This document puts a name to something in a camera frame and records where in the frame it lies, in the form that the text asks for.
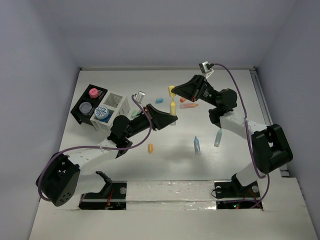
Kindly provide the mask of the yellow highlighter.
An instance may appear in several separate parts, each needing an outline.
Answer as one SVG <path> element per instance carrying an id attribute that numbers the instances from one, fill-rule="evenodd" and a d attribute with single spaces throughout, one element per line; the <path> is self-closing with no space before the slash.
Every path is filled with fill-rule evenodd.
<path id="1" fill-rule="evenodd" d="M 176 103 L 174 98 L 171 98 L 171 103 L 169 105 L 169 113 L 171 116 L 176 116 Z"/>

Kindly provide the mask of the yellow highlighter cap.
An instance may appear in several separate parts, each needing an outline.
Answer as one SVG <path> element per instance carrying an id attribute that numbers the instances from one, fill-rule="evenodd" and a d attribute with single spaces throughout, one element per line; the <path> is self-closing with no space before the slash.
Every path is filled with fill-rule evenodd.
<path id="1" fill-rule="evenodd" d="M 168 87 L 168 93 L 169 93 L 169 96 L 171 97 L 171 98 L 174 98 L 175 96 L 176 96 L 176 94 L 173 92 L 173 89 L 175 88 L 175 86 L 174 85 L 170 85 L 169 87 Z"/>

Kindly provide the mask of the blue slime jar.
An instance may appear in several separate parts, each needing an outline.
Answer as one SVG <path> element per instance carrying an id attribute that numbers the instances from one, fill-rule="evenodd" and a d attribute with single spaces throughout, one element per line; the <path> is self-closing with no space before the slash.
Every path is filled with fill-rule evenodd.
<path id="1" fill-rule="evenodd" d="M 105 123 L 107 123 L 109 121 L 109 119 L 111 118 L 111 113 L 110 113 L 109 109 L 103 105 L 98 106 L 94 110 L 94 115 L 99 121 L 105 122 Z"/>

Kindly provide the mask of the clear jar of clips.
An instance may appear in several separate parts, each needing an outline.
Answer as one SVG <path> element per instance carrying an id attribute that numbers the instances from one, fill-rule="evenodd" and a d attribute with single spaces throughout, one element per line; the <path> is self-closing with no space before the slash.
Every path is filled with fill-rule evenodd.
<path id="1" fill-rule="evenodd" d="M 87 116 L 90 113 L 92 108 L 92 104 L 88 101 L 82 102 L 78 107 L 79 111 L 85 116 Z"/>

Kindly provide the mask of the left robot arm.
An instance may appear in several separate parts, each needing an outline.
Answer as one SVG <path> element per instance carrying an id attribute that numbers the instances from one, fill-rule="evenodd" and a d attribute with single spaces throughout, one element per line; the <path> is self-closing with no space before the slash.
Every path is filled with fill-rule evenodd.
<path id="1" fill-rule="evenodd" d="M 90 185 L 85 182 L 85 177 L 92 171 L 103 179 L 94 184 L 94 193 L 101 198 L 108 196 L 112 181 L 97 166 L 142 145 L 142 142 L 133 144 L 130 137 L 144 130 L 159 131 L 178 120 L 177 116 L 157 110 L 151 104 L 140 110 L 134 119 L 118 115 L 113 120 L 109 136 L 98 145 L 70 147 L 55 153 L 36 180 L 40 198 L 56 207 L 66 204 L 76 192 L 88 192 Z"/>

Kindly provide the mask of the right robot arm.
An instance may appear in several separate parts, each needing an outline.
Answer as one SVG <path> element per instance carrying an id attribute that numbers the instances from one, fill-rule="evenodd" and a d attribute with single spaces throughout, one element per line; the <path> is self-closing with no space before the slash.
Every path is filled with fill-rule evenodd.
<path id="1" fill-rule="evenodd" d="M 248 191 L 248 185 L 293 160 L 292 150 L 280 125 L 260 124 L 234 112 L 239 97 L 234 90 L 217 91 L 203 75 L 194 75 L 171 92 L 191 102 L 202 100 L 213 105 L 214 108 L 208 111 L 211 123 L 248 142 L 251 163 L 237 172 L 230 183 L 230 190 L 235 196 L 242 196 Z"/>

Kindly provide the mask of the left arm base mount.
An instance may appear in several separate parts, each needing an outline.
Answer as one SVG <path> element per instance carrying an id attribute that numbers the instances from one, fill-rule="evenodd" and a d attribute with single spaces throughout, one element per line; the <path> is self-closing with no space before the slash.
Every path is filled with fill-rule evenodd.
<path id="1" fill-rule="evenodd" d="M 82 194 L 78 207 L 81 210 L 126 210 L 127 182 L 112 181 L 102 171 L 95 173 L 104 180 L 104 186 L 99 192 Z"/>

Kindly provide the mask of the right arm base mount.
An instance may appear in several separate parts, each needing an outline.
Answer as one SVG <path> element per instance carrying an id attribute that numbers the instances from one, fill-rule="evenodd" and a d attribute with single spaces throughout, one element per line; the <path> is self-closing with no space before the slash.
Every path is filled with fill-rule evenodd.
<path id="1" fill-rule="evenodd" d="M 229 181 L 214 183 L 211 196 L 216 199 L 218 210 L 262 209 L 258 182 L 242 186 L 234 174 Z"/>

